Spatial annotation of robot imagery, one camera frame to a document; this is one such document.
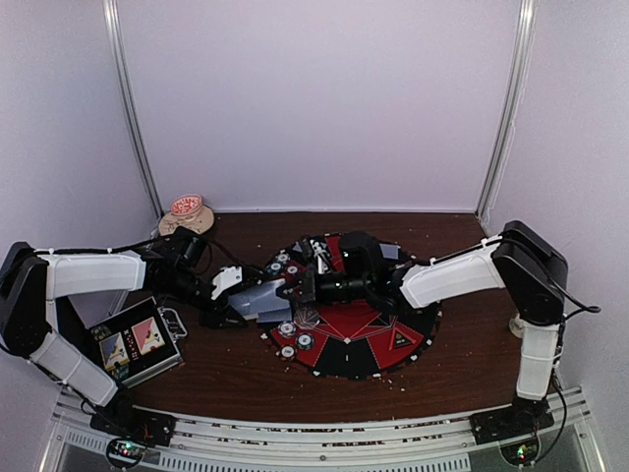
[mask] pink bowl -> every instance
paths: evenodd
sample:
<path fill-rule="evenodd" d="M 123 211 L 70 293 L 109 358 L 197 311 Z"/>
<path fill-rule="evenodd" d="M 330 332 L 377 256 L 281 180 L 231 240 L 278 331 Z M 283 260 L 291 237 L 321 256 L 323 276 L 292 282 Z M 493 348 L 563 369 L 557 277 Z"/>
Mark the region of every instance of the pink bowl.
<path fill-rule="evenodd" d="M 192 216 L 203 207 L 203 197 L 197 194 L 184 195 L 175 200 L 170 206 L 170 212 L 175 216 Z"/>

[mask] white arm segment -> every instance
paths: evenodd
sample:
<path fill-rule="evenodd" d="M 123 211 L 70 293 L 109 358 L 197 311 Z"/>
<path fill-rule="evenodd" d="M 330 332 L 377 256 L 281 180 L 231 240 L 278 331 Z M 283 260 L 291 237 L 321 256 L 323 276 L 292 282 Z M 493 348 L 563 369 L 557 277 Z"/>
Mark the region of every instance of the white arm segment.
<path fill-rule="evenodd" d="M 46 334 L 41 346 L 30 354 L 30 359 L 95 405 L 106 405 L 118 390 L 118 385 L 105 371 L 92 364 L 56 330 Z"/>
<path fill-rule="evenodd" d="M 516 384 L 520 398 L 539 401 L 546 396 L 556 358 L 559 327 L 560 324 L 535 326 L 524 322 L 520 375 Z"/>
<path fill-rule="evenodd" d="M 95 405 L 104 406 L 118 386 L 79 349 L 59 334 L 55 300 L 68 295 L 106 290 L 138 290 L 143 287 L 145 262 L 136 253 L 43 255 L 48 261 L 46 320 L 52 332 L 30 355 L 37 365 L 57 377 L 62 384 L 79 391 Z"/>
<path fill-rule="evenodd" d="M 476 251 L 442 263 L 411 267 L 402 279 L 402 294 L 413 308 L 423 308 L 466 293 L 504 288 L 504 282 L 491 260 L 491 253 L 498 245 L 486 246 L 486 243 L 499 239 L 500 236 L 484 239 L 481 242 L 483 246 Z"/>
<path fill-rule="evenodd" d="M 146 263 L 133 252 L 39 257 L 48 262 L 46 321 L 56 330 L 56 299 L 107 290 L 139 290 L 144 284 Z"/>
<path fill-rule="evenodd" d="M 476 251 L 441 263 L 411 267 L 402 279 L 402 294 L 413 308 L 423 308 L 466 293 L 504 288 L 491 259 L 498 244 L 486 245 L 499 239 L 499 236 L 484 239 L 483 246 Z M 559 324 L 535 326 L 524 322 L 524 326 L 516 393 L 521 398 L 542 400 L 555 362 Z"/>

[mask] white robotic arm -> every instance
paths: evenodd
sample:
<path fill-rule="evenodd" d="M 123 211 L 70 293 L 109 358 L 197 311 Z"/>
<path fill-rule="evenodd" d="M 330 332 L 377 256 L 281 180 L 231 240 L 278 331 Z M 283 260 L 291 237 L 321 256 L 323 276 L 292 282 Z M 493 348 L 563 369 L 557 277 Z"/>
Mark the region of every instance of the white robotic arm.
<path fill-rule="evenodd" d="M 120 385 L 90 360 L 86 346 L 94 341 L 76 313 L 68 315 L 74 310 L 61 303 L 66 297 L 145 289 L 201 309 L 200 319 L 210 327 L 246 325 L 227 304 L 225 292 L 246 286 L 251 275 L 242 267 L 226 267 L 211 283 L 203 282 L 191 267 L 206 243 L 196 233 L 179 236 L 165 245 L 166 256 L 148 251 L 34 251 L 16 243 L 0 270 L 4 343 L 11 353 L 32 361 L 93 405 L 105 407 Z"/>
<path fill-rule="evenodd" d="M 546 396 L 563 324 L 567 262 L 533 230 L 519 221 L 507 223 L 497 236 L 452 256 L 425 264 L 386 267 L 379 244 L 370 235 L 347 233 L 339 241 L 343 272 L 306 273 L 280 287 L 280 296 L 323 304 L 365 299 L 392 314 L 491 288 L 506 288 L 524 321 L 519 398 Z"/>
<path fill-rule="evenodd" d="M 491 255 L 498 249 L 502 236 L 481 241 L 478 249 L 430 265 L 414 265 L 403 277 L 400 291 L 413 308 L 435 301 L 505 284 Z M 561 324 L 535 325 L 524 322 L 520 374 L 516 394 L 529 400 L 542 400 L 556 360 Z"/>

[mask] metal pole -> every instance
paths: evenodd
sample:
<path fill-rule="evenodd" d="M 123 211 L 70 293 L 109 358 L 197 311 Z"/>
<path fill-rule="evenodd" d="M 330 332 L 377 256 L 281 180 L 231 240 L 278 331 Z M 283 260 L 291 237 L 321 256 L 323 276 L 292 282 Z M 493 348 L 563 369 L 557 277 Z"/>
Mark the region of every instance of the metal pole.
<path fill-rule="evenodd" d="M 146 148 L 144 147 L 140 123 L 138 121 L 138 112 L 131 92 L 129 70 L 127 69 L 125 49 L 120 29 L 120 19 L 118 18 L 118 2 L 117 0 L 103 0 L 103 3 L 105 8 L 105 24 L 107 25 L 107 33 L 109 35 L 109 41 L 111 42 L 111 52 L 114 56 L 116 70 L 118 72 L 118 85 L 120 86 L 120 93 L 125 109 L 127 128 L 131 136 L 131 142 L 143 180 L 144 189 L 150 199 L 155 218 L 159 219 L 164 215 L 164 211 L 161 201 L 159 200 L 159 195 L 157 194 L 157 187 L 155 186 L 155 180 L 150 170 L 150 165 L 148 164 Z"/>
<path fill-rule="evenodd" d="M 537 0 L 522 0 L 520 5 L 520 22 L 513 49 L 513 60 L 511 63 L 511 73 L 509 76 L 509 86 L 504 100 L 502 116 L 498 126 L 498 133 L 493 144 L 491 161 L 483 184 L 483 191 L 476 209 L 476 216 L 483 220 L 487 216 L 491 198 L 494 195 L 496 186 L 499 183 L 500 170 L 506 158 L 507 145 L 509 142 L 509 130 L 513 124 L 515 110 L 520 100 L 523 80 L 526 74 L 529 52 L 531 50 L 531 39 L 533 37 L 533 23 L 535 19 Z"/>

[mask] wooden table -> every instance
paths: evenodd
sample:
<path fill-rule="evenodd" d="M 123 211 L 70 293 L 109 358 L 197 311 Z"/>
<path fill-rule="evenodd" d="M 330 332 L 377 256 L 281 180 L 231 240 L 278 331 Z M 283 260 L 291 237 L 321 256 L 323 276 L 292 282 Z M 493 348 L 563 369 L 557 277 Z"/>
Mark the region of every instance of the wooden table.
<path fill-rule="evenodd" d="M 484 237 L 470 214 L 305 212 L 222 214 L 210 235 L 242 260 L 262 265 L 301 235 L 356 229 L 423 259 Z M 214 251 L 214 268 L 226 263 Z M 130 301 L 143 297 L 132 295 Z M 199 327 L 196 310 L 168 305 L 179 310 L 190 332 L 182 343 L 185 364 L 136 387 L 142 406 L 238 420 L 348 422 L 463 412 L 513 396 L 520 341 L 507 327 L 515 307 L 506 291 L 444 301 L 439 333 L 416 363 L 359 382 L 318 379 L 287 367 L 259 339 L 255 323 L 210 330 Z"/>

